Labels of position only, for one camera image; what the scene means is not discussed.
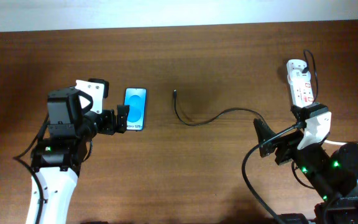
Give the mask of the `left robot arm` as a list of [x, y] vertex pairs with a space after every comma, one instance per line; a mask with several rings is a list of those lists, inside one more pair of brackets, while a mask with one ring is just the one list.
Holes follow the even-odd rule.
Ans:
[[82, 163], [87, 160], [97, 134], [113, 135], [127, 129], [129, 106], [94, 112], [81, 106], [96, 97], [75, 87], [51, 91], [49, 120], [37, 136], [31, 152], [32, 196], [27, 223], [65, 223]]

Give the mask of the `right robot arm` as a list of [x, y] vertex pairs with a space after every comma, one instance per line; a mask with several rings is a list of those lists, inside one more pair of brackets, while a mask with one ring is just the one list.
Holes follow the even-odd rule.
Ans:
[[320, 143], [299, 149], [304, 134], [295, 127], [273, 132], [261, 119], [254, 120], [257, 148], [265, 157], [275, 154], [278, 165], [291, 162], [322, 198], [315, 205], [313, 223], [358, 223], [358, 143], [342, 145], [328, 155]]

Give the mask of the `blue screen smartphone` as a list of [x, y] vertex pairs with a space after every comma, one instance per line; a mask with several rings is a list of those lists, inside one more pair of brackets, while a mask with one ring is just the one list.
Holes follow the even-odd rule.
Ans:
[[145, 88], [127, 88], [124, 104], [129, 105], [127, 116], [127, 130], [141, 131], [145, 123], [145, 108], [147, 102], [147, 90]]

